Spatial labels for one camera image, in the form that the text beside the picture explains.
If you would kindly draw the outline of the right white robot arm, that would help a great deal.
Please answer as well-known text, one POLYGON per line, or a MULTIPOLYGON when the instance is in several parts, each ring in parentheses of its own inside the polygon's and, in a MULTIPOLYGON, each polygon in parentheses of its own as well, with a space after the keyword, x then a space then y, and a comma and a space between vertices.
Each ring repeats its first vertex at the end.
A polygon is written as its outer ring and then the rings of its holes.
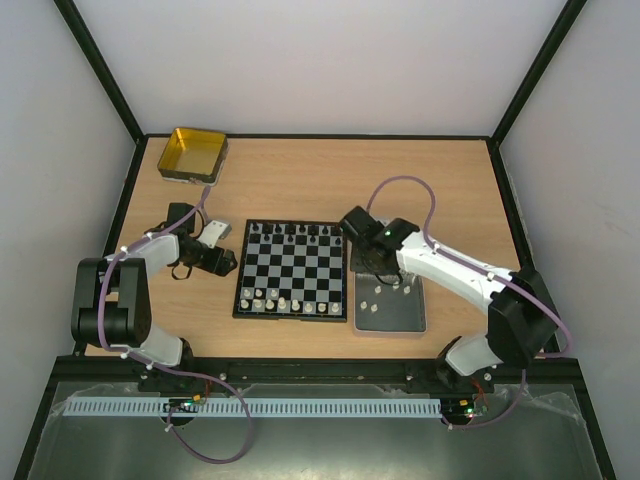
POLYGON ((487 316, 484 333, 460 336, 441 353, 436 379, 447 391, 460 390, 485 368, 527 369, 558 328, 546 285, 531 267, 511 271, 480 262, 407 220, 383 224, 360 206, 340 220, 339 228, 370 272, 428 279, 487 316))

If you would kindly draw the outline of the black and white chessboard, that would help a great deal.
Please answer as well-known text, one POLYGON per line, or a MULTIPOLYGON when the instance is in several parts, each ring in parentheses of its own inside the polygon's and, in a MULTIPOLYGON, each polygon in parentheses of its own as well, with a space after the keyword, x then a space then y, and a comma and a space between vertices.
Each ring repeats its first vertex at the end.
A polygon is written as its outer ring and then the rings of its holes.
POLYGON ((347 242, 335 222, 249 219, 233 317, 347 321, 347 242))

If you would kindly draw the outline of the grey tray of chess pieces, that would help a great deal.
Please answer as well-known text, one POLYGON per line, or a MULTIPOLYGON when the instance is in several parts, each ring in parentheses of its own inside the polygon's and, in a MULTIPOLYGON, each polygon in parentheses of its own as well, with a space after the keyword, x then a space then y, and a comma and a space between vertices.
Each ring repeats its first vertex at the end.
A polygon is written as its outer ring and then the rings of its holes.
POLYGON ((353 320, 355 332, 361 335, 424 335, 427 315, 422 279, 406 272, 382 280, 369 273, 356 273, 353 320))

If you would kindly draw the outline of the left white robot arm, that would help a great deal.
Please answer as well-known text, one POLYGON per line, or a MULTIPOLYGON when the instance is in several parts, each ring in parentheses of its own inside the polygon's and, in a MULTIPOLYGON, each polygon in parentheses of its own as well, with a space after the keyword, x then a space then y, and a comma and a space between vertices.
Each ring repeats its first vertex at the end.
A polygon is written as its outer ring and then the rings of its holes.
POLYGON ((193 363, 189 342, 153 322, 150 278, 164 268, 194 269, 218 277, 237 266, 236 256, 218 242, 232 227, 210 220, 201 207, 171 203, 167 218, 140 240, 103 258, 78 264, 71 317, 75 341, 122 358, 141 360, 148 369, 181 368, 193 363))

